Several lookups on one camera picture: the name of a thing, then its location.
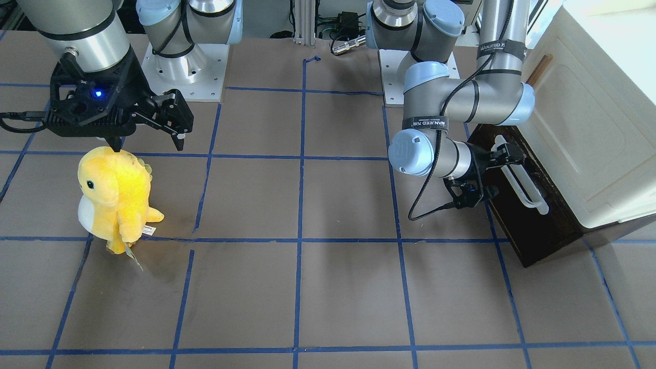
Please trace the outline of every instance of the white label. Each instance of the white label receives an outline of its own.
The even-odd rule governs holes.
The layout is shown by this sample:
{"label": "white label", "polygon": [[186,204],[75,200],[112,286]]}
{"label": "white label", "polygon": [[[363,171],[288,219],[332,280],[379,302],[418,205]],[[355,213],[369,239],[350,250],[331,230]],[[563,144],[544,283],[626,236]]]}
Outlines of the white label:
{"label": "white label", "polygon": [[144,225],[144,228],[141,230],[141,233],[147,234],[148,236],[152,236],[153,233],[155,233],[155,227],[151,227],[150,225]]}

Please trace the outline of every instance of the black label band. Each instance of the black label band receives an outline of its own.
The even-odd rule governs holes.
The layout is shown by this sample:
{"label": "black label band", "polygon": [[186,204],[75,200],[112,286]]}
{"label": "black label band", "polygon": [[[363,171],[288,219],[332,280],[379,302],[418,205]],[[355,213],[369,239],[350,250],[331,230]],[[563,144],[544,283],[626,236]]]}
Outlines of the black label band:
{"label": "black label band", "polygon": [[442,116],[412,117],[403,121],[403,129],[441,129],[449,130],[449,118]]}
{"label": "black label band", "polygon": [[491,53],[495,53],[497,51],[502,51],[506,54],[511,54],[519,58],[521,61],[524,61],[524,58],[526,58],[526,45],[524,45],[523,42],[519,41],[513,41],[511,39],[508,40],[496,40],[492,42],[487,42],[484,44],[481,44],[478,47],[478,56],[477,58],[480,58],[481,56],[488,55]]}

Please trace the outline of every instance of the metal plate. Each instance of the metal plate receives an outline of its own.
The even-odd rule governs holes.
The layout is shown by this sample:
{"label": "metal plate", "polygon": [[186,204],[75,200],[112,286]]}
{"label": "metal plate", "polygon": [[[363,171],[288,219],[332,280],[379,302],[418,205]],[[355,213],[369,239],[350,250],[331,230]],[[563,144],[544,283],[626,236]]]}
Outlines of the metal plate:
{"label": "metal plate", "polygon": [[[407,53],[407,51],[399,50],[379,50],[380,76],[382,89],[385,92],[385,106],[403,106],[405,81],[399,78],[397,71]],[[447,66],[449,67],[449,78],[460,78],[453,53],[449,56]]]}
{"label": "metal plate", "polygon": [[229,45],[198,45],[207,58],[211,60],[211,65],[207,71],[207,79],[198,80],[189,85],[174,85],[162,80],[155,67],[155,61],[152,57],[152,45],[148,44],[146,57],[141,64],[146,79],[150,84],[150,89],[157,94],[164,93],[170,89],[178,89],[182,92],[184,99],[199,102],[221,102],[221,92],[223,91],[223,81],[226,77],[226,66],[228,63]]}

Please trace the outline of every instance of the stuffed animal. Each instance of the stuffed animal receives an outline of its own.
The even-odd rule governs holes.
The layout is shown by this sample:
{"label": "stuffed animal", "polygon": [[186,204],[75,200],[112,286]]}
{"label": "stuffed animal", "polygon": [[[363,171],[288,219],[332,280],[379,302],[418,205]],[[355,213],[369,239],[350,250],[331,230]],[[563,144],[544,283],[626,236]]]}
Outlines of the stuffed animal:
{"label": "stuffed animal", "polygon": [[82,199],[77,218],[87,231],[107,240],[116,254],[127,252],[141,237],[146,222],[159,222],[164,214],[148,206],[150,165],[127,151],[98,147],[82,157],[77,180]]}

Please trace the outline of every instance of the gray wall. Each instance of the gray wall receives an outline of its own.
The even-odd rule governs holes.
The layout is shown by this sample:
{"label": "gray wall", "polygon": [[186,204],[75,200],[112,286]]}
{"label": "gray wall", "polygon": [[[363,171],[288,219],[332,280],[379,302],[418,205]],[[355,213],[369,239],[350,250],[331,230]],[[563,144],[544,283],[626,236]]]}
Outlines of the gray wall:
{"label": "gray wall", "polygon": [[[368,0],[321,0],[319,13],[322,16],[337,16],[342,11],[362,14]],[[291,24],[289,0],[243,0],[244,37],[268,38],[272,33],[288,30]]]}

